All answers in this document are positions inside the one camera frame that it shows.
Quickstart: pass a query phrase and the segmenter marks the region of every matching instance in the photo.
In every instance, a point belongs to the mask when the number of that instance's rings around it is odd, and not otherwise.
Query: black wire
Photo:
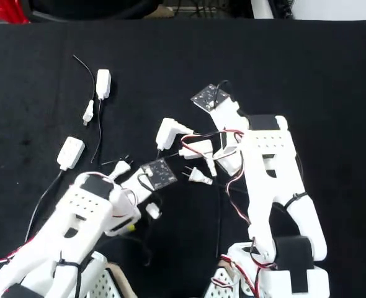
[[[157,197],[157,199],[159,200],[159,206],[161,207],[162,206],[162,204],[163,204],[163,198],[156,192],[156,191],[154,191],[154,190],[152,190],[149,186],[147,186],[141,179],[140,179],[140,177],[142,177],[142,176],[147,176],[147,178],[148,178],[148,175],[146,174],[146,173],[141,173],[141,174],[139,174],[138,175],[138,177],[137,177],[137,180],[138,180],[138,182],[139,182],[139,184],[143,187],[143,188],[145,188],[145,189],[147,189],[149,192],[151,192],[152,194],[154,194],[156,197]]]
[[[204,17],[207,19],[208,16],[207,16],[207,3],[205,0],[202,0],[202,10],[203,10],[203,15]]]
[[[182,0],[179,0],[179,2],[177,3],[177,9],[176,9],[176,12],[175,12],[175,16],[178,15],[181,6],[182,6]]]
[[[145,263],[145,266],[148,266],[150,264],[151,259],[153,257],[153,253],[151,252],[151,250],[148,248],[147,244],[144,241],[140,240],[139,238],[132,237],[132,236],[117,235],[115,237],[109,238],[106,241],[97,243],[95,245],[95,250],[100,250],[103,246],[113,242],[114,240],[130,240],[130,241],[136,242],[137,244],[140,244],[142,250],[146,253],[147,258],[148,258],[147,262]]]
[[[233,85],[231,85],[231,82],[228,79],[224,79],[223,81],[221,81],[218,86],[216,87],[215,93],[213,95],[213,98],[215,99],[216,103],[218,100],[218,94],[219,94],[219,90],[222,90],[222,86],[223,85],[229,85],[230,87],[230,98],[232,101],[234,101],[234,94],[233,94]]]
[[[91,72],[89,67],[80,58],[78,58],[76,55],[73,55],[73,58],[75,60],[77,60],[81,65],[83,65],[83,67],[85,67],[88,70],[88,73],[91,75],[91,78],[92,78],[92,96],[91,96],[90,100],[92,100],[92,99],[95,98],[95,77],[94,77],[94,74]]]
[[[97,142],[95,152],[91,158],[91,163],[94,162],[97,152],[99,151],[100,145],[102,144],[102,101],[101,100],[99,100],[99,110],[97,112],[97,124],[99,126],[99,141]]]
[[[26,237],[24,238],[24,242],[26,243],[27,240],[30,238],[30,234],[31,231],[33,229],[33,224],[34,221],[36,219],[36,217],[38,216],[38,208],[40,207],[40,204],[43,200],[43,198],[49,193],[49,191],[54,187],[54,185],[58,182],[58,180],[61,178],[61,175],[64,173],[65,171],[63,171],[62,169],[60,170],[59,174],[56,176],[56,178],[52,181],[52,183],[48,186],[48,188],[44,191],[44,193],[42,194],[42,196],[40,197],[40,199],[37,202],[37,205],[34,208],[32,217],[30,219],[29,222],[29,227],[27,228],[27,233],[26,233]]]
[[[220,234],[221,234],[221,194],[220,194],[220,188],[219,188],[219,184],[218,184],[218,178],[215,177],[215,186],[216,186],[216,192],[217,192],[217,196],[218,196],[218,225],[217,225],[217,235],[216,235],[216,253],[215,253],[215,257],[218,258],[219,257],[219,251],[220,251]]]

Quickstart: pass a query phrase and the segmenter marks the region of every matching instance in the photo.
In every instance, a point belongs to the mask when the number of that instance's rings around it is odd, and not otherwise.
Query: electrical cord
[[[94,74],[91,72],[89,67],[80,58],[78,58],[76,55],[73,55],[73,58],[75,60],[77,60],[81,65],[83,65],[83,67],[85,67],[86,70],[88,70],[88,73],[91,75],[91,79],[92,79],[92,96],[89,100],[92,100],[95,97],[95,77],[94,77]]]
[[[215,93],[213,95],[213,98],[215,99],[215,102],[217,102],[219,91],[222,90],[221,87],[223,85],[226,85],[226,84],[230,87],[230,98],[231,98],[232,101],[234,101],[233,85],[231,84],[231,82],[228,79],[224,79],[216,87]]]
[[[141,245],[141,249],[143,250],[143,252],[146,254],[146,263],[144,264],[145,266],[149,266],[151,259],[153,257],[153,253],[151,252],[151,250],[148,248],[147,244],[143,241],[140,240],[139,238],[136,237],[132,237],[132,236],[125,236],[125,235],[117,235],[115,237],[112,238],[108,238],[105,241],[101,242],[101,243],[97,243],[95,245],[94,250],[98,251],[100,250],[103,246],[113,242],[114,240],[130,240],[132,242],[135,242],[139,245]]]
[[[41,195],[40,199],[37,202],[37,205],[34,208],[32,217],[30,219],[29,222],[29,227],[27,228],[27,233],[26,233],[26,237],[24,238],[24,241],[27,242],[27,240],[30,238],[30,234],[32,232],[33,229],[33,225],[35,222],[36,217],[38,217],[38,208],[40,207],[40,204],[42,203],[44,197],[50,192],[50,190],[57,184],[57,182],[59,181],[59,179],[62,177],[62,174],[65,171],[63,171],[62,169],[60,170],[59,174],[56,176],[56,178],[52,181],[52,183],[48,186],[48,188],[44,191],[44,193]]]
[[[220,194],[220,188],[218,186],[218,178],[215,177],[214,184],[216,186],[216,193],[218,196],[218,225],[217,225],[217,235],[216,235],[216,258],[219,257],[219,250],[220,250],[220,235],[221,235],[221,194]]]
[[[102,145],[102,101],[99,101],[99,110],[97,112],[97,125],[99,127],[99,140],[97,141],[95,152],[91,158],[91,163],[94,162],[98,152],[99,152],[98,161],[100,159],[100,146]]]
[[[137,177],[137,179],[138,179],[138,182],[139,182],[139,184],[143,187],[143,188],[145,188],[145,189],[147,189],[149,192],[151,192],[152,194],[154,194],[156,197],[157,197],[157,199],[158,199],[158,201],[159,201],[159,206],[161,207],[162,205],[163,205],[163,198],[156,192],[156,191],[154,191],[154,190],[152,190],[148,185],[146,185],[141,179],[140,179],[140,177],[143,177],[143,176],[147,176],[148,177],[148,175],[146,174],[146,173],[141,173],[141,174],[139,174],[138,175],[138,177]]]

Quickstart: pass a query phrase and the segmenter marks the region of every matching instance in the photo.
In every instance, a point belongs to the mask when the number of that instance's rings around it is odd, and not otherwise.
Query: white plastic part
[[[209,177],[206,177],[196,167],[192,168],[192,171],[189,175],[189,181],[205,183],[205,184],[208,184],[208,185],[211,185],[213,183],[212,179],[210,179]]]
[[[110,94],[111,74],[109,70],[98,70],[96,78],[97,98],[102,101]]]
[[[251,0],[254,19],[273,19],[268,0]]]
[[[56,266],[62,257],[68,262],[81,264],[112,217],[112,204],[77,184],[70,186],[56,205],[54,213],[44,226],[15,254],[12,261],[0,270],[0,297],[15,283],[46,262],[53,262],[55,277],[45,298],[68,297],[74,291],[77,268]],[[71,228],[77,232],[65,238]]]
[[[218,268],[213,275],[214,278],[218,279],[219,281],[225,283],[225,284],[234,284],[232,278],[228,275],[227,270],[225,268]],[[235,294],[234,290],[227,287],[222,288],[218,287],[214,284],[210,284],[207,291],[205,292],[204,298],[233,298],[233,297],[239,297],[238,293]]]
[[[125,161],[120,160],[116,165],[114,170],[109,174],[110,180],[114,181],[116,178],[122,174],[131,170],[131,166]]]
[[[93,288],[88,292],[86,298],[122,298],[122,296],[118,292],[110,273],[104,270],[99,275],[99,278],[96,279]]]
[[[140,185],[138,180],[139,175],[144,173],[145,172],[140,168],[132,176],[130,176],[128,180],[121,183],[122,188],[131,189],[132,191],[135,192],[138,198],[138,204],[142,203],[145,199],[147,199],[151,195],[151,191],[145,189],[142,185]],[[154,191],[154,188],[146,175],[141,175],[139,179],[142,183],[144,183]]]
[[[213,160],[213,157],[212,157],[212,153],[205,155],[205,162],[207,163],[211,176],[212,177],[218,176],[218,173],[216,172],[215,161]]]
[[[193,150],[202,153],[203,155],[209,155],[212,157],[213,155],[213,147],[211,140],[203,140],[199,142],[190,143],[190,148]],[[198,154],[186,147],[183,147],[179,150],[179,155],[183,156],[185,160],[192,160],[194,158],[202,157],[201,154]]]
[[[61,147],[57,158],[60,169],[63,171],[73,169],[83,153],[84,148],[85,145],[83,141],[78,140],[77,138],[68,137],[65,144]]]
[[[150,203],[146,206],[146,211],[149,215],[154,218],[158,219],[161,216],[158,206],[155,203]]]
[[[294,194],[305,191],[295,160],[296,150],[288,130],[248,130],[240,143],[244,157],[245,180],[251,203],[248,216],[250,238],[256,238],[261,252],[261,263],[272,263],[275,246],[272,239],[269,216],[273,202],[285,205]],[[276,178],[266,172],[263,155],[274,155],[272,163]],[[326,242],[319,224],[313,201],[305,195],[288,208],[297,223],[300,234],[309,238],[315,261],[326,257]]]
[[[93,116],[94,116],[94,101],[93,99],[91,99],[83,115],[83,121],[85,126],[88,124],[89,121],[92,120]]]
[[[141,219],[135,200],[137,196],[133,189],[116,187],[110,193],[109,201],[113,205],[113,217],[105,228],[104,233],[107,236],[113,237],[126,233],[129,231],[128,226],[134,225]]]
[[[233,261],[239,264],[250,280],[254,281],[256,278],[257,266],[253,263],[251,255],[244,251],[243,248],[251,247],[252,243],[235,243],[228,249],[228,256]],[[270,298],[327,298],[329,297],[329,279],[328,273],[319,268],[307,270],[308,292],[292,294],[290,272],[287,270],[271,270],[262,269],[259,273],[259,287],[261,290],[261,297]],[[241,285],[244,293],[250,296],[250,289],[247,285]]]
[[[193,132],[192,129],[178,123],[172,118],[164,118],[156,137],[157,149],[161,151],[170,149],[177,134],[188,135]]]
[[[102,254],[96,251],[92,253],[90,262],[81,273],[80,297],[85,297],[86,293],[93,288],[95,278],[102,274],[106,264],[107,259]],[[44,296],[51,288],[54,270],[55,264],[49,260],[28,273],[21,285]],[[74,298],[75,287],[74,285],[69,298]]]

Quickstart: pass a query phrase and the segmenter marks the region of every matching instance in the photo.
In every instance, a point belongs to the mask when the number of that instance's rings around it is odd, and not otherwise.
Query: cable
[[[216,258],[219,256],[219,250],[220,250],[220,235],[221,235],[221,194],[220,194],[220,188],[218,186],[218,178],[215,177],[215,187],[216,192],[218,196],[218,225],[217,225],[217,235],[216,235]]]
[[[148,177],[148,175],[146,174],[146,173],[141,173],[141,174],[139,174],[138,175],[138,177],[137,177],[137,180],[138,180],[138,182],[139,182],[139,184],[143,187],[143,188],[145,188],[145,189],[147,189],[149,192],[151,192],[152,194],[154,194],[156,197],[157,197],[157,199],[158,199],[158,201],[159,201],[159,206],[161,207],[162,206],[162,204],[163,204],[163,198],[156,192],[156,191],[154,191],[154,190],[152,190],[148,185],[146,185],[141,179],[140,179],[140,177],[142,177],[142,176],[147,176]]]
[[[228,84],[230,86],[230,98],[231,101],[234,101],[234,94],[233,94],[233,85],[231,85],[231,82],[228,79],[224,79],[223,81],[221,81],[218,86],[216,87],[215,93],[213,95],[213,98],[215,99],[215,102],[217,103],[218,101],[218,94],[219,94],[219,90],[221,90],[221,87],[225,84]]]
[[[241,169],[240,171],[238,172],[238,174],[231,178],[227,183],[226,183],[226,193],[227,193],[227,196],[228,196],[228,199],[230,200],[230,204],[234,207],[235,211],[237,212],[238,216],[241,217],[243,220],[245,220],[245,222],[250,225],[251,224],[251,221],[249,219],[248,216],[246,216],[239,208],[238,206],[233,202],[232,198],[231,198],[231,194],[230,194],[230,185],[231,183],[239,180],[243,174],[244,174],[244,157],[243,157],[243,154],[240,152],[241,154]]]
[[[25,242],[27,242],[27,240],[30,238],[30,234],[31,234],[31,231],[32,231],[32,228],[33,228],[35,218],[38,215],[38,208],[40,207],[40,204],[41,204],[43,198],[49,193],[49,191],[54,187],[54,185],[56,185],[56,183],[59,181],[59,179],[61,178],[61,176],[64,172],[65,171],[63,171],[62,169],[60,170],[59,174],[56,176],[56,178],[52,181],[52,183],[48,186],[48,188],[44,191],[44,193],[42,194],[42,196],[38,200],[37,205],[34,208],[32,217],[30,219],[29,227],[27,228],[26,237],[24,238]]]
[[[255,277],[255,290],[256,293],[253,293],[255,295],[255,298],[260,298],[260,289],[259,289],[259,273],[262,268],[258,267],[256,271],[256,277]]]
[[[206,5],[206,1],[205,0],[202,0],[202,10],[203,10],[203,16],[207,19],[208,16],[207,16],[207,5]]]
[[[182,0],[179,0],[179,2],[177,3],[177,9],[176,9],[176,12],[175,12],[175,16],[178,15],[179,10],[181,9],[181,6],[182,6]]]
[[[94,77],[94,74],[91,72],[89,67],[80,58],[78,58],[76,55],[73,55],[73,58],[75,60],[77,60],[81,65],[83,65],[83,67],[85,67],[88,70],[88,73],[91,75],[91,79],[92,79],[92,96],[89,100],[92,100],[95,97],[95,77]]]
[[[97,142],[97,146],[96,146],[96,149],[95,149],[95,152],[91,158],[91,163],[94,162],[94,159],[97,155],[97,152],[99,151],[99,148],[102,144],[102,101],[99,101],[99,110],[97,112],[97,124],[98,124],[98,127],[99,127],[99,141]]]
[[[190,134],[190,135],[184,135],[181,138],[181,144],[182,144],[183,147],[189,149],[190,151],[193,151],[194,153],[199,154],[199,155],[203,156],[204,158],[209,158],[209,156],[205,156],[203,153],[201,153],[201,152],[199,152],[199,151],[191,148],[189,146],[189,144],[187,144],[184,140],[185,139],[188,139],[188,138],[199,138],[199,137],[207,138],[207,137],[212,137],[214,135],[219,135],[219,134],[225,133],[225,132],[234,132],[234,133],[237,133],[239,135],[243,135],[244,134],[242,131],[236,130],[236,129],[224,129],[224,130],[217,131],[217,132],[206,133],[205,135],[201,135],[201,134]],[[223,155],[223,156],[219,156],[217,158],[212,157],[212,159],[213,160],[220,160],[220,159],[226,158],[227,156],[230,156],[230,155],[232,155],[232,154],[234,154],[236,152],[237,152],[237,149],[233,150],[233,152],[231,152],[231,153],[228,153],[228,154]]]
[[[96,250],[96,251],[100,250],[103,246],[107,245],[108,243],[111,243],[114,240],[130,240],[130,241],[136,242],[137,244],[140,244],[141,249],[143,250],[143,252],[145,252],[145,254],[147,256],[147,260],[146,260],[146,263],[144,264],[144,266],[148,266],[150,264],[153,254],[152,254],[151,250],[148,248],[148,246],[146,245],[146,243],[144,241],[140,240],[139,238],[125,236],[125,235],[117,235],[115,237],[106,239],[102,243],[97,243],[95,245],[94,250]]]

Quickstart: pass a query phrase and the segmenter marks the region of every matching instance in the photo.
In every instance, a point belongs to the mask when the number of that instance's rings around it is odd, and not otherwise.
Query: white power adapter
[[[172,118],[164,118],[156,137],[157,149],[161,151],[171,149],[177,134],[188,135],[193,132],[192,129],[178,123],[178,121]]]
[[[73,169],[83,153],[84,148],[85,144],[83,141],[78,140],[77,138],[68,137],[65,144],[61,147],[57,158],[60,169],[63,171]]]
[[[98,70],[96,78],[97,98],[102,101],[110,95],[111,74],[109,70]]]

